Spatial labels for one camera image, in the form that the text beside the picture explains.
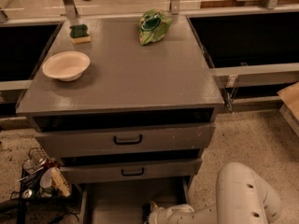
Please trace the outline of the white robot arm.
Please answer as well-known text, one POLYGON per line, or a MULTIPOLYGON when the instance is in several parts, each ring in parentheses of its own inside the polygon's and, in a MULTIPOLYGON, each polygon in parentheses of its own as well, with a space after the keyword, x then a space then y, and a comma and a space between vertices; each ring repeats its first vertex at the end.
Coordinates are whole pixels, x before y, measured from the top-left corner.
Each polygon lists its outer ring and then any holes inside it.
POLYGON ((230 162, 218 172, 214 205, 195 210, 150 202, 143 206, 143 224, 271 224, 281 213, 278 193, 247 165, 230 162))

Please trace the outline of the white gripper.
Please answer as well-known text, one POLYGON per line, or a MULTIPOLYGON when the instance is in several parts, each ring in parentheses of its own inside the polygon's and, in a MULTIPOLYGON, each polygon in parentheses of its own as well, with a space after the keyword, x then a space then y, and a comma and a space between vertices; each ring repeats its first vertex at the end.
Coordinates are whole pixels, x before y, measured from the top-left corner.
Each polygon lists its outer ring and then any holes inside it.
POLYGON ((149 224, 190 224, 194 209, 188 204, 174 205, 168 208, 150 202, 149 224))

